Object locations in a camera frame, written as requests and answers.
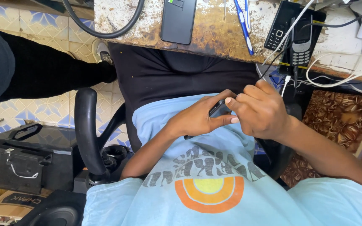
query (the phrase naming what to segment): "workbench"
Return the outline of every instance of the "workbench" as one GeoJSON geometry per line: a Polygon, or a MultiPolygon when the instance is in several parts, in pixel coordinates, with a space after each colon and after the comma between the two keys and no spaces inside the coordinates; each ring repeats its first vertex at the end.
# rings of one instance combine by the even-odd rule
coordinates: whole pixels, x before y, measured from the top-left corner
{"type": "MultiPolygon", "coordinates": [[[[95,29],[110,33],[122,28],[133,16],[138,0],[94,0],[95,29]]],[[[239,1],[244,8],[244,1],[239,1]]],[[[279,0],[259,0],[249,3],[251,10],[250,39],[254,55],[249,55],[237,18],[234,0],[197,0],[191,44],[181,45],[160,39],[164,0],[145,0],[144,9],[134,27],[125,35],[108,41],[147,48],[166,49],[221,57],[252,63],[263,63],[272,53],[263,47],[272,25],[279,0]]],[[[343,24],[355,18],[348,8],[328,8],[326,24],[343,24]]],[[[342,28],[324,28],[315,46],[312,60],[330,52],[361,54],[362,39],[356,38],[357,22],[342,28]]],[[[353,72],[361,56],[331,54],[323,57],[312,70],[346,78],[353,72]]],[[[356,74],[362,72],[362,60],[356,74]]]]}

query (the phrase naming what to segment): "black pants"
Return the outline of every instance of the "black pants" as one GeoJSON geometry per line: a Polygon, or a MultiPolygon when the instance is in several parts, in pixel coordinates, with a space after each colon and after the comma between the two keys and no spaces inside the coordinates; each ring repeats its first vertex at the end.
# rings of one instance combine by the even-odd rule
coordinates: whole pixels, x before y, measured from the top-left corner
{"type": "Polygon", "coordinates": [[[19,36],[0,35],[15,56],[15,73],[0,102],[57,96],[116,78],[115,68],[107,62],[89,64],[19,36]]]}
{"type": "Polygon", "coordinates": [[[175,52],[169,57],[162,50],[113,43],[109,43],[109,49],[126,103],[127,131],[133,151],[141,147],[132,124],[133,112],[139,107],[225,89],[239,94],[259,79],[255,64],[175,52]],[[191,72],[192,64],[198,68],[195,72],[191,72]]]}

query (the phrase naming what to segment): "speaker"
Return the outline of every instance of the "speaker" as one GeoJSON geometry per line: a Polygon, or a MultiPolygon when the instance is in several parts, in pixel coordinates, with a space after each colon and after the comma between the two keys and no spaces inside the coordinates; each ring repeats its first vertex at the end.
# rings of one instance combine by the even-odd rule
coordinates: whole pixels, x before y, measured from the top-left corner
{"type": "Polygon", "coordinates": [[[15,226],[81,226],[86,195],[56,190],[15,226]]]}

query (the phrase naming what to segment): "cardboard box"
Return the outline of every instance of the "cardboard box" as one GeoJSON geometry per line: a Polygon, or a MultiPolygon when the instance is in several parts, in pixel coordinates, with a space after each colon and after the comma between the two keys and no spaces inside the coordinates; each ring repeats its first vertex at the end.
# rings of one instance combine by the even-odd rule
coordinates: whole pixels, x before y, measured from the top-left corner
{"type": "Polygon", "coordinates": [[[20,219],[41,203],[51,191],[42,189],[40,195],[7,191],[0,196],[0,216],[20,219]]]}

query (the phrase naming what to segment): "fingernail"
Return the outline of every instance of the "fingernail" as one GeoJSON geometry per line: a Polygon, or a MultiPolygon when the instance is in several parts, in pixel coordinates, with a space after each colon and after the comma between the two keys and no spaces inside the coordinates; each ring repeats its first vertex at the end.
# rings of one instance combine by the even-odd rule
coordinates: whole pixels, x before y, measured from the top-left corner
{"type": "Polygon", "coordinates": [[[231,123],[237,123],[240,122],[240,120],[238,119],[238,117],[232,118],[231,119],[231,123]]]}

